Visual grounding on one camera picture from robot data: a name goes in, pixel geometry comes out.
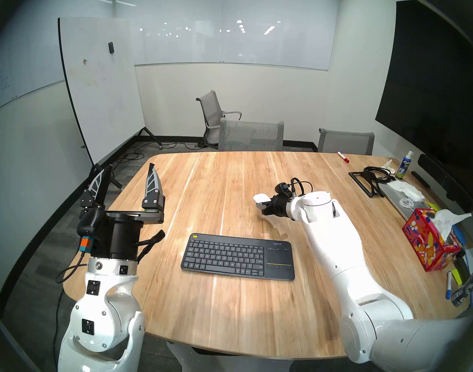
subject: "office chair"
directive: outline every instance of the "office chair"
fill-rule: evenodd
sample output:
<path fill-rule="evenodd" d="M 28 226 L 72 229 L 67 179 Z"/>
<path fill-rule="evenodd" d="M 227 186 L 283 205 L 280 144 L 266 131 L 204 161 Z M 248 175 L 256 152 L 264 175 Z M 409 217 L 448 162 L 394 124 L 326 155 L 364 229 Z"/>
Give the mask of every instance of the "office chair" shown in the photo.
<path fill-rule="evenodd" d="M 211 148 L 217 148 L 219 143 L 220 120 L 223 119 L 225 115 L 231 113 L 238 113 L 241 118 L 241 112 L 223 112 L 221 106 L 219 106 L 219 101 L 214 90 L 211 90 L 205 96 L 196 98 L 195 100 L 200 101 L 202 113 L 204 114 L 206 124 L 204 143 Z"/>
<path fill-rule="evenodd" d="M 220 151 L 281 151 L 284 121 L 221 119 Z"/>
<path fill-rule="evenodd" d="M 318 152 L 323 153 L 349 153 L 372 156 L 374 133 L 343 132 L 340 130 L 327 130 L 320 128 Z"/>

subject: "black tv screen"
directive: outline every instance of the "black tv screen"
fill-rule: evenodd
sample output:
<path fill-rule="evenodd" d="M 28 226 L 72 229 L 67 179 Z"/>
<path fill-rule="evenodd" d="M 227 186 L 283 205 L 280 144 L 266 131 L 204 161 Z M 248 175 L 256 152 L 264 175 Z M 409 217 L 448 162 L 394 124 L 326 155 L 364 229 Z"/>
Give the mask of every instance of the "black tv screen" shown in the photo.
<path fill-rule="evenodd" d="M 473 198 L 473 45 L 417 1 L 397 2 L 376 121 L 439 160 Z"/>

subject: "blue spray bottle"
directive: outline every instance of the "blue spray bottle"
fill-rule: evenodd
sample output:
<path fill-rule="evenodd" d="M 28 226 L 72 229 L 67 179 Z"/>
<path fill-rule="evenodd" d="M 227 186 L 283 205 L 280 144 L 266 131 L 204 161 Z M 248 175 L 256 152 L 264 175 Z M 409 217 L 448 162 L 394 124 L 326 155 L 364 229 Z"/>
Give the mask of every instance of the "blue spray bottle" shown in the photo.
<path fill-rule="evenodd" d="M 400 166 L 398 167 L 397 173 L 395 174 L 395 177 L 399 180 L 403 179 L 405 176 L 405 173 L 407 172 L 407 168 L 409 164 L 411 163 L 411 158 L 412 158 L 413 152 L 410 150 L 407 153 L 407 156 L 405 156 L 401 162 Z"/>

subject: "wireless keyboard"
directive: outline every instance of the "wireless keyboard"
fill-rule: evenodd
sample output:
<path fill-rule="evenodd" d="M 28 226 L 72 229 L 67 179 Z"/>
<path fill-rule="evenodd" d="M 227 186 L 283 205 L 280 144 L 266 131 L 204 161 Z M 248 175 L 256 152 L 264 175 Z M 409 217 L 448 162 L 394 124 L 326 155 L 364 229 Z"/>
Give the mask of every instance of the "wireless keyboard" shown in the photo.
<path fill-rule="evenodd" d="M 293 280 L 295 269 L 288 241 L 193 233 L 181 269 L 256 279 Z"/>

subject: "white cable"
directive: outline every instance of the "white cable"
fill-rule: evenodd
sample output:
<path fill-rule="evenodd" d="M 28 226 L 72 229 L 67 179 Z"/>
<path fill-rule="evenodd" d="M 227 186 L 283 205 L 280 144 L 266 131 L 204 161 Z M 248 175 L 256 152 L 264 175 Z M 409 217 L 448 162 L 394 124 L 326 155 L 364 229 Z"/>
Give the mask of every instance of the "white cable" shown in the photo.
<path fill-rule="evenodd" d="M 410 208 L 414 206 L 414 202 L 410 198 L 402 198 L 400 200 L 400 205 L 404 208 Z"/>

